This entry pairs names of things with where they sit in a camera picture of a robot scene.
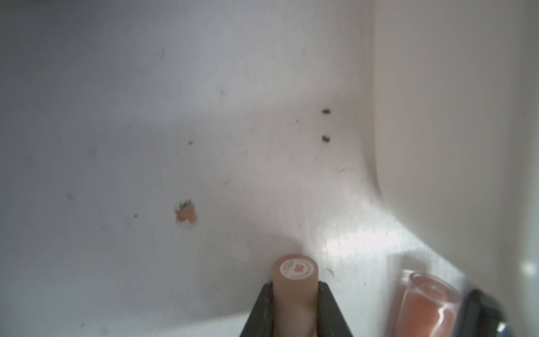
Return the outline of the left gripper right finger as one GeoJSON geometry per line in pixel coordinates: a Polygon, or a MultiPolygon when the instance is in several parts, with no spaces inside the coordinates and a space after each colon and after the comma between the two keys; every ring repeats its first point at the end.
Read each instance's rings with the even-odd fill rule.
{"type": "Polygon", "coordinates": [[[348,324],[325,282],[318,283],[317,337],[353,337],[348,324]]]}

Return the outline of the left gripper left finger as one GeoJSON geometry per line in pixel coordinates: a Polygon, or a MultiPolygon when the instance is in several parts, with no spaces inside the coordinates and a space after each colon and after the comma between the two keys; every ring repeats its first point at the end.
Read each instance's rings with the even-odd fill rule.
{"type": "Polygon", "coordinates": [[[263,285],[240,337],[274,337],[275,301],[273,283],[263,285]]]}

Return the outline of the beige matte lipstick tube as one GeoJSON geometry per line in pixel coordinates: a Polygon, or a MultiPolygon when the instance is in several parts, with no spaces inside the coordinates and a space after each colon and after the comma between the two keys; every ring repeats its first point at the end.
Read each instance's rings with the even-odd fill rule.
{"type": "Polygon", "coordinates": [[[301,254],[282,256],[273,265],[275,336],[315,336],[319,268],[301,254]]]}

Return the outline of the white plastic storage box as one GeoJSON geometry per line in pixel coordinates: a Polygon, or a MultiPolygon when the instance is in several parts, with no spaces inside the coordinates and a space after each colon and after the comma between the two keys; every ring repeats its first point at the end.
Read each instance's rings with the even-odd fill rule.
{"type": "Polygon", "coordinates": [[[383,199],[537,336],[537,1],[377,1],[373,36],[383,199]]]}

